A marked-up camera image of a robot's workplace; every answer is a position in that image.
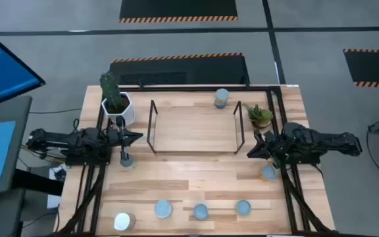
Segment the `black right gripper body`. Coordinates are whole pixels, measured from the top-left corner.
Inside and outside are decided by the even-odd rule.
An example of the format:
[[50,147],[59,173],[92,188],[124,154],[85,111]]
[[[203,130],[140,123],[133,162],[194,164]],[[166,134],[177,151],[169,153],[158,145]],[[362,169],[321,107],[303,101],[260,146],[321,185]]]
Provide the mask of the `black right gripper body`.
[[280,162],[286,162],[288,160],[288,137],[285,132],[273,134],[271,131],[267,131],[262,137],[265,141],[264,149],[267,149],[272,155],[278,158]]

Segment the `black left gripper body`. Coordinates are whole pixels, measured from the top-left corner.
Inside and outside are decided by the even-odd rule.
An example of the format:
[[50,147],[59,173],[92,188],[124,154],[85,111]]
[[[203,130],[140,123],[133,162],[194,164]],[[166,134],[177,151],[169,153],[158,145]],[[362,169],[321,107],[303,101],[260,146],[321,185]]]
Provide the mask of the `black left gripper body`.
[[116,147],[120,145],[120,136],[116,128],[110,126],[105,129],[105,140],[110,147]]

